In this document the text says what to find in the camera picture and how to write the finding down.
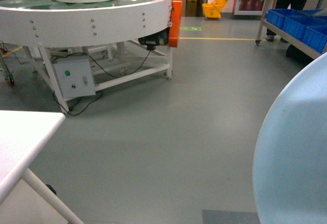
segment person's leg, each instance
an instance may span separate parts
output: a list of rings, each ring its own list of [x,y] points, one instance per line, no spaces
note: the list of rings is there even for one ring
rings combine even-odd
[[[302,10],[306,4],[307,0],[292,0],[291,8],[294,10]]]
[[[291,3],[291,0],[277,0],[276,2],[276,9],[285,9],[288,8],[289,4]],[[267,41],[274,41],[274,36],[276,35],[276,33],[274,33],[273,31],[267,29]]]

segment green floor sign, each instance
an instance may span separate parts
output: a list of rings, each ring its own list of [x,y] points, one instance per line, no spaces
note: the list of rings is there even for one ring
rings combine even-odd
[[[198,26],[181,26],[181,31],[201,31],[201,27]]]

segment green conveyor belt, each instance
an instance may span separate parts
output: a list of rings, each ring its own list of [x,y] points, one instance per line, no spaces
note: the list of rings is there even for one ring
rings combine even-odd
[[[69,10],[69,9],[88,9],[88,8],[107,8],[114,6],[124,6],[140,4],[145,0],[113,0],[99,3],[61,3],[55,0],[0,0],[0,7],[6,8],[24,8],[38,10]]]

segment orange panel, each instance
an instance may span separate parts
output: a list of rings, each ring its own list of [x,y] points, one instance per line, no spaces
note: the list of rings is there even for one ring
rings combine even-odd
[[[173,25],[169,29],[168,45],[176,48],[179,39],[180,18],[182,16],[182,0],[173,0],[172,7],[170,21]]]

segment yellow mop bucket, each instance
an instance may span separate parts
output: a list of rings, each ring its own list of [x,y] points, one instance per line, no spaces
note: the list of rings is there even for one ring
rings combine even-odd
[[[216,0],[215,3],[202,4],[202,10],[206,18],[221,18],[221,10],[226,7],[228,0]]]

